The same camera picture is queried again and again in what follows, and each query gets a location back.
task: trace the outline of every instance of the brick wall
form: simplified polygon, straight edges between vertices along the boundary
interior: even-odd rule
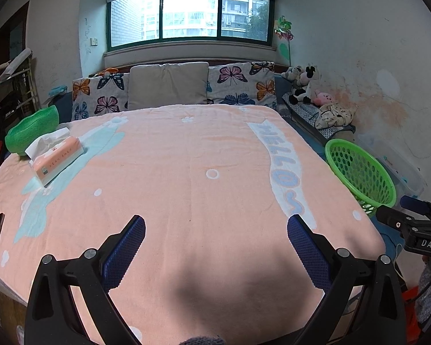
[[[111,2],[112,47],[143,40],[140,7],[131,0]]]

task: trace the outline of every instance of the plastic laundry basket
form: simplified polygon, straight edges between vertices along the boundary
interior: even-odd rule
[[[371,216],[381,205],[392,207],[396,189],[383,166],[364,149],[349,141],[333,139],[325,147],[332,171]]]

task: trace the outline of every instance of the pink butterfly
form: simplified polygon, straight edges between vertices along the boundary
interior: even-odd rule
[[[94,114],[99,114],[100,112],[119,112],[120,108],[118,107],[118,100],[116,97],[110,96],[108,101],[106,96],[99,97],[97,99],[97,106],[94,110]]]
[[[217,80],[217,83],[223,83],[228,78],[230,78],[230,85],[232,84],[232,78],[233,81],[236,84],[236,79],[241,80],[242,82],[247,83],[247,79],[245,76],[241,73],[241,68],[239,66],[233,66],[232,68],[224,67],[220,69],[220,75],[219,80]]]

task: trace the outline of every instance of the tree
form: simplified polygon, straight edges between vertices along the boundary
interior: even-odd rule
[[[265,3],[257,8],[256,16],[249,17],[245,38],[267,41],[269,10],[269,4]]]

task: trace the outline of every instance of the blue butterfly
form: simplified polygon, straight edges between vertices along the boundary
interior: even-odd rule
[[[81,107],[80,104],[77,104],[77,106],[75,107],[75,120],[88,118],[90,115],[88,114],[88,110],[86,110],[87,108],[88,105],[86,105],[86,102],[84,101],[81,104]]]
[[[118,73],[118,74],[110,74],[107,76],[103,76],[99,80],[99,83],[97,84],[97,89],[103,88],[109,82],[110,79],[113,79],[117,87],[120,88],[122,91],[124,91],[123,75],[124,75],[123,73]]]
[[[221,104],[227,105],[255,105],[255,101],[251,100],[246,93],[227,95]]]

